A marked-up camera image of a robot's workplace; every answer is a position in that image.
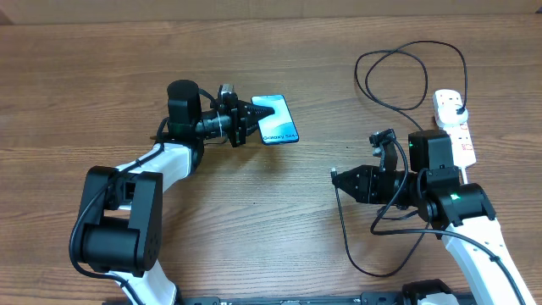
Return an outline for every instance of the wood grain surface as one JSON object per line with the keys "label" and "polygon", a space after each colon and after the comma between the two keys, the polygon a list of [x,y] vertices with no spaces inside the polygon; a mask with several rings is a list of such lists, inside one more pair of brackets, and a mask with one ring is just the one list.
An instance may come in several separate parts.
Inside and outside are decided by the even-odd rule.
{"label": "wood grain surface", "polygon": [[[376,130],[395,128],[407,144],[415,127],[358,91],[353,64],[367,51],[418,39],[465,54],[478,156],[468,175],[489,194],[516,266],[542,302],[542,16],[507,15],[0,27],[0,303],[123,296],[113,282],[71,267],[69,233],[86,171],[147,152],[167,115],[166,86],[178,79],[210,92],[234,83],[245,100],[284,94],[301,137],[277,147],[258,135],[240,148],[207,147],[196,174],[164,195],[159,260],[185,296],[355,295],[435,278],[467,290],[432,236],[391,278],[356,271],[329,178],[331,167],[377,164],[368,145]],[[409,51],[428,66],[429,96],[440,88],[462,92],[453,51]],[[388,103],[412,105],[423,73],[396,56],[370,86]],[[432,110],[428,98],[411,113],[434,128]],[[342,195],[353,257],[372,272],[395,268],[416,236],[371,236],[378,207]]]}

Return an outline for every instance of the power strip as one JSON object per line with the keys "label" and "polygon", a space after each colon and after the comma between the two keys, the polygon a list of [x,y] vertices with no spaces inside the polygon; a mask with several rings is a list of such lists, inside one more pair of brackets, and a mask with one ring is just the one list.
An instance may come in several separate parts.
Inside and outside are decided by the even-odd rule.
{"label": "power strip", "polygon": [[468,112],[456,113],[456,109],[462,106],[461,95],[449,89],[438,90],[433,95],[433,103],[434,119],[450,135],[454,165],[462,172],[463,184],[467,184],[466,168],[476,163],[476,155],[467,125]]}

